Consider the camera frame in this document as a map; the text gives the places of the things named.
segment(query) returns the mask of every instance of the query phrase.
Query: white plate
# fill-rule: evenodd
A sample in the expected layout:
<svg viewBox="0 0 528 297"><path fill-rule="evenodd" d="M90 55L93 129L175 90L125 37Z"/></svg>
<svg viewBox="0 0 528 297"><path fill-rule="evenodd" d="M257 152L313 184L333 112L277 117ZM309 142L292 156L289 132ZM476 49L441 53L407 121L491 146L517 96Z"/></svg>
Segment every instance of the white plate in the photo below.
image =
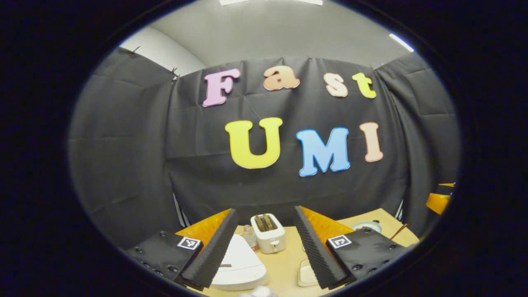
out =
<svg viewBox="0 0 528 297"><path fill-rule="evenodd" d="M315 277L314 270L310 266L308 259L304 259L300 263L299 275L297 277L297 285L299 286L314 286L318 284Z"/></svg>
<svg viewBox="0 0 528 297"><path fill-rule="evenodd" d="M363 227L369 227L372 230L377 231L378 233L381 233L381 230L382 230L381 225L373 221L357 223L356 225L352 226L352 229L356 231L356 229L363 228Z"/></svg>

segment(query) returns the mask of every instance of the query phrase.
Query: white toaster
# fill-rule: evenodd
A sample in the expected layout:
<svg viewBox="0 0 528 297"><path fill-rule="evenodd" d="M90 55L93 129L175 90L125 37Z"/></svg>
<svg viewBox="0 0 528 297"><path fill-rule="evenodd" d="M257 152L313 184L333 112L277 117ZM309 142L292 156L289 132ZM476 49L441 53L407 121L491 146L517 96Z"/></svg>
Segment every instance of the white toaster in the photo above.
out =
<svg viewBox="0 0 528 297"><path fill-rule="evenodd" d="M264 254L280 252L286 248L284 227L272 214L251 217L251 226L257 235L259 250Z"/></svg>

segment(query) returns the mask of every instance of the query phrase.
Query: ceiling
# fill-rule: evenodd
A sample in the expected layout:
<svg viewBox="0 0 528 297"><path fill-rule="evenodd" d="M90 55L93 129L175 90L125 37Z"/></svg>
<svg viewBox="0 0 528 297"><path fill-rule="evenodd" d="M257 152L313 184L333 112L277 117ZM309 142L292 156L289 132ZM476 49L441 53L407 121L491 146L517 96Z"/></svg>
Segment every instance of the ceiling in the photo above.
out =
<svg viewBox="0 0 528 297"><path fill-rule="evenodd" d="M222 6L198 0L151 27L206 67L233 61L307 55L377 68L409 51L390 31L348 8L292 0L250 0Z"/></svg>

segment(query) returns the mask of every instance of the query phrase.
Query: white object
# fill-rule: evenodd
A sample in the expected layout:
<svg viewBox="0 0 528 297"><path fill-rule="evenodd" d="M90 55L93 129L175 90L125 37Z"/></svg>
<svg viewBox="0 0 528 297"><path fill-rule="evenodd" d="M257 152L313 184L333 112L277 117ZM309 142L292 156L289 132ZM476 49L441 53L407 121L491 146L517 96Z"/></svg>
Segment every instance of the white object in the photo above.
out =
<svg viewBox="0 0 528 297"><path fill-rule="evenodd" d="M297 284L299 286L313 286L319 284L308 259L304 259L300 263Z"/></svg>
<svg viewBox="0 0 528 297"><path fill-rule="evenodd" d="M277 297L273 293L273 290L267 286L258 286L253 291L251 291L252 297Z"/></svg>
<svg viewBox="0 0 528 297"><path fill-rule="evenodd" d="M242 291L267 283L264 264L246 240L234 234L211 286L226 291Z"/></svg>
<svg viewBox="0 0 528 297"><path fill-rule="evenodd" d="M178 67L176 74L187 75L205 68L196 56L165 33L147 26L125 40L120 47L129 51L136 50L154 63L171 71Z"/></svg>
<svg viewBox="0 0 528 297"><path fill-rule="evenodd" d="M389 34L389 37L396 40L399 44L401 44L404 48L406 48L408 51L410 52L413 52L414 49L409 46L405 41L401 40L401 38L399 38L398 36L394 35L394 34Z"/></svg>
<svg viewBox="0 0 528 297"><path fill-rule="evenodd" d="M241 235L254 252L259 249L259 245L257 243L257 235L255 234L253 228L251 228L250 225L244 226L244 232L242 232Z"/></svg>
<svg viewBox="0 0 528 297"><path fill-rule="evenodd" d="M259 227L257 226L257 222L255 221L255 216L251 217L251 225L255 234L257 235L259 249L264 254L280 252L286 248L286 232L284 231L284 227L274 215L264 215L269 216L270 220L277 226L277 229L270 231L260 231Z"/></svg>
<svg viewBox="0 0 528 297"><path fill-rule="evenodd" d="M306 2L306 3L315 4L319 6L323 5L323 0L295 0L295 1Z"/></svg>
<svg viewBox="0 0 528 297"><path fill-rule="evenodd" d="M245 1L248 1L248 0L220 0L220 5L229 5L229 4L245 2Z"/></svg>
<svg viewBox="0 0 528 297"><path fill-rule="evenodd" d="M377 231L378 233L381 233L381 230L382 230L381 225L373 221L357 223L356 225L352 226L352 229L355 231L356 229L363 228L363 227L369 227L372 230Z"/></svg>

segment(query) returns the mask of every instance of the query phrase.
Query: table surface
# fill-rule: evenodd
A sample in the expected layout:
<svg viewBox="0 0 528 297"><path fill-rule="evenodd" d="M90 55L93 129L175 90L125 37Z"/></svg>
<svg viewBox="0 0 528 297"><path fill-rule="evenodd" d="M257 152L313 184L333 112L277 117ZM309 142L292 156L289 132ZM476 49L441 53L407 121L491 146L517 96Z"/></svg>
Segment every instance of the table surface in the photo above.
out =
<svg viewBox="0 0 528 297"><path fill-rule="evenodd" d="M384 236L390 238L393 236L398 229L403 225L393 216L387 213L385 210L379 208L367 212L362 215L350 217L338 222L352 227L355 224L363 221L374 221L378 220L382 227ZM307 259L308 256L303 250L303 244L301 242L299 233L296 227L284 227L286 232L286 249L275 254L263 254L260 251L257 252L257 256L262 261L268 272L268 283L266 286L273 289L274 293L279 297L290 297L290 296L303 296L303 297L316 297L335 291L342 286L333 290L324 289L322 290L319 285L301 287L297 285L297 277L299 274L300 262ZM243 226L238 226L235 234L240 234L243 231ZM411 230L405 228L393 238L393 241L399 245L408 247L411 244L418 243L418 238L414 235ZM224 291L214 287L206 288L202 292L197 291L201 294L211 297L237 297L242 292L251 292L251 290L245 291Z"/></svg>

